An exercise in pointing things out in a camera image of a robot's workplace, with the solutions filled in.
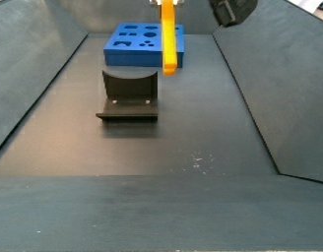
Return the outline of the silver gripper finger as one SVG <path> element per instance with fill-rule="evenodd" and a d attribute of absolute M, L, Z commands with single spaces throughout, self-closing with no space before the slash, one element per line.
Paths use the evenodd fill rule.
<path fill-rule="evenodd" d="M 173 5 L 174 5 L 174 6 L 181 6 L 181 5 L 184 5 L 184 0 L 173 0 Z"/>
<path fill-rule="evenodd" d="M 148 0 L 150 5 L 161 5 L 161 0 Z"/>

